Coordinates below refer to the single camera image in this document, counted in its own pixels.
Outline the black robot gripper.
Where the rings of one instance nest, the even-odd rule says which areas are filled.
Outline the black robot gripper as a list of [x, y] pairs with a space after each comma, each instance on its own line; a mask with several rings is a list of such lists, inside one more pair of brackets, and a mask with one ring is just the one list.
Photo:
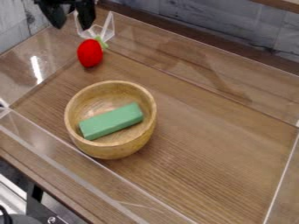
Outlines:
[[74, 5], [82, 30], [92, 26], [96, 19], [94, 0], [33, 0], [33, 3], [38, 4], [41, 13], [54, 28], [60, 29], [66, 21], [61, 4]]

